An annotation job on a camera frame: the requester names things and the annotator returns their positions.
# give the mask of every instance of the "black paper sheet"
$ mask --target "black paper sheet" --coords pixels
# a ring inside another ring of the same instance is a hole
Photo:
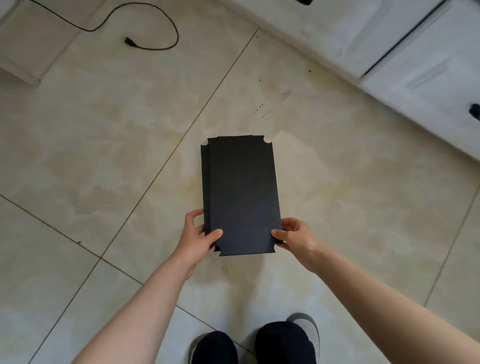
[[[220,136],[201,146],[205,233],[222,229],[223,255],[274,253],[281,228],[271,143],[262,135]]]

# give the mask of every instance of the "cabinet handle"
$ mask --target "cabinet handle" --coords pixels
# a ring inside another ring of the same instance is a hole
[[[480,121],[480,105],[479,104],[471,104],[468,112],[471,116],[473,116],[475,119]]]

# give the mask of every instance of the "cabinet drawer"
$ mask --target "cabinet drawer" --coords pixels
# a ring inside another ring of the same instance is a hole
[[[362,88],[480,159],[480,4],[447,1]]]

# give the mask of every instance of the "left hand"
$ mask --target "left hand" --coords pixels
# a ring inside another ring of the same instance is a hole
[[[206,236],[200,235],[204,231],[204,226],[195,227],[193,219],[203,213],[204,210],[200,208],[185,215],[185,225],[179,243],[171,255],[172,259],[177,259],[187,268],[187,279],[192,276],[195,267],[208,253],[210,246],[223,234],[221,229],[217,229]]]

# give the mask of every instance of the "forearm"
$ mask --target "forearm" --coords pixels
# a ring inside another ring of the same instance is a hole
[[[315,273],[392,363],[478,363],[480,344],[329,248]]]
[[[186,278],[181,262],[167,260],[73,363],[153,363]]]

